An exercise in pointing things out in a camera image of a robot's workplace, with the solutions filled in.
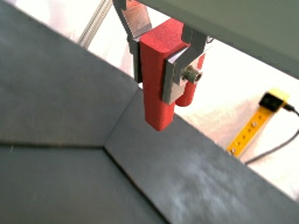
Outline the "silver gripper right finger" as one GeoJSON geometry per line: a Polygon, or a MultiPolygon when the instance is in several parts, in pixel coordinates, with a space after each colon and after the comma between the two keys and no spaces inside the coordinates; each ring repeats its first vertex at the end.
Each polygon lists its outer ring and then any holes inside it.
{"type": "Polygon", "coordinates": [[[194,30],[182,28],[182,41],[189,44],[166,61],[163,80],[163,102],[171,105],[183,95],[187,84],[197,84],[203,72],[198,68],[201,56],[206,53],[214,38],[194,30]]]}

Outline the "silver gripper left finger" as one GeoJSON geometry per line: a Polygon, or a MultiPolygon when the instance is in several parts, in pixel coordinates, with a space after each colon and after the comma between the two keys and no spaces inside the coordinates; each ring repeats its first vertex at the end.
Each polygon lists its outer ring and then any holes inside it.
{"type": "Polygon", "coordinates": [[[113,0],[126,29],[130,53],[134,56],[135,81],[143,82],[139,39],[153,29],[147,7],[137,0],[113,0]]]}

